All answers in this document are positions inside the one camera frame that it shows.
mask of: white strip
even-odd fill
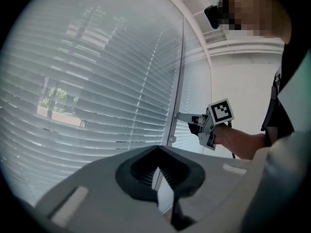
[[[236,173],[236,174],[240,174],[240,175],[244,175],[247,172],[247,169],[229,166],[228,164],[224,164],[223,168],[224,168],[224,170],[226,170],[228,172]]]
[[[63,206],[54,214],[51,221],[58,226],[65,228],[80,204],[88,194],[88,189],[80,186],[63,204]]]

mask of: black cable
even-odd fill
[[[231,120],[228,122],[228,127],[232,128]]]

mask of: white wall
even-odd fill
[[[280,55],[232,55],[212,61],[212,102],[228,98],[235,117],[232,127],[249,134],[261,133]],[[221,145],[215,151],[205,148],[204,153],[232,158],[231,152]]]

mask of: hand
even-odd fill
[[[224,138],[225,138],[225,135],[226,135],[228,129],[230,129],[230,128],[224,123],[216,125],[212,131],[212,133],[215,136],[213,143],[214,144],[223,144]]]

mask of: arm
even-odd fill
[[[222,144],[241,159],[252,160],[258,149],[265,147],[265,134],[250,135],[220,124],[213,130],[215,144]]]

